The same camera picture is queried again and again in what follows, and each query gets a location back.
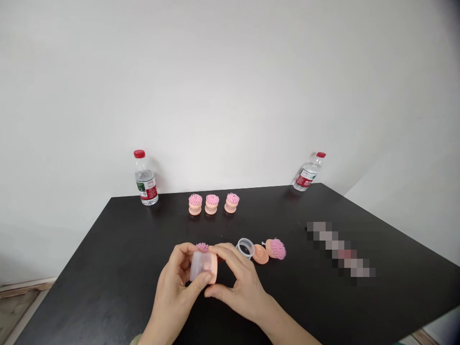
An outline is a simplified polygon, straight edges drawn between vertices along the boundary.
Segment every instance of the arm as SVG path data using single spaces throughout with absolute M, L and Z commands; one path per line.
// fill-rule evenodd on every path
M 212 279 L 210 273 L 202 272 L 185 287 L 190 280 L 189 265 L 196 250 L 198 248 L 191 243 L 174 247 L 158 278 L 152 315 L 138 345 L 168 345 L 179 335 L 196 298 Z
M 205 297 L 223 301 L 238 314 L 256 323 L 274 345 L 321 345 L 264 291 L 252 261 L 231 243 L 210 246 L 209 251 L 226 261 L 236 282 L 233 288 L 212 285 L 205 290 Z

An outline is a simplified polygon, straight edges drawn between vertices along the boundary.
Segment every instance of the right hand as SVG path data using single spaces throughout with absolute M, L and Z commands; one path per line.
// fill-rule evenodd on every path
M 233 288 L 214 284 L 205 290 L 205 297 L 221 300 L 242 317 L 259 324 L 276 302 L 260 283 L 254 264 L 231 243 L 209 246 L 211 253 L 225 260 L 236 277 Z

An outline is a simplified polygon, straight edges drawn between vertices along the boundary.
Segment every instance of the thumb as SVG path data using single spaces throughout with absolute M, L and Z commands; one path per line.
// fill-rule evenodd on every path
M 211 280 L 212 275 L 209 272 L 201 272 L 185 289 L 186 298 L 195 302 L 201 290 L 203 290 Z
M 231 304 L 233 291 L 222 284 L 214 284 L 205 290 L 205 297 L 214 297 L 227 305 Z

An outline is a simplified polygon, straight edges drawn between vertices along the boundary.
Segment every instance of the plastic water bottle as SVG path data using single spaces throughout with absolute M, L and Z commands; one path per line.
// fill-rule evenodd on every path
M 321 170 L 321 160 L 326 157 L 324 152 L 318 152 L 316 156 L 310 158 L 302 166 L 302 171 L 294 182 L 294 188 L 298 191 L 306 191 L 310 184 L 313 182 L 316 175 Z
M 144 150 L 134 151 L 134 157 L 137 158 L 135 178 L 136 184 L 138 185 L 140 200 L 144 205 L 153 205 L 158 201 L 155 174 L 149 167 Z

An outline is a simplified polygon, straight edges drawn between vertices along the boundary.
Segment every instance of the red label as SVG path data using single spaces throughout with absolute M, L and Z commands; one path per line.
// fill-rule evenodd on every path
M 155 186 L 153 186 L 151 189 L 147 189 L 145 192 L 147 193 L 147 196 L 142 196 L 142 195 L 141 195 L 140 198 L 141 198 L 142 200 L 150 200 L 150 199 L 153 199 L 153 198 L 155 198 L 155 197 L 158 195 L 158 193 L 157 193 L 157 186 L 155 185 Z
M 296 181 L 296 183 L 298 185 L 302 186 L 302 187 L 308 187 L 308 186 L 310 186 L 310 183 L 312 183 L 312 182 L 313 182 L 313 180 L 306 179 L 302 175 L 300 175 L 299 178 Z

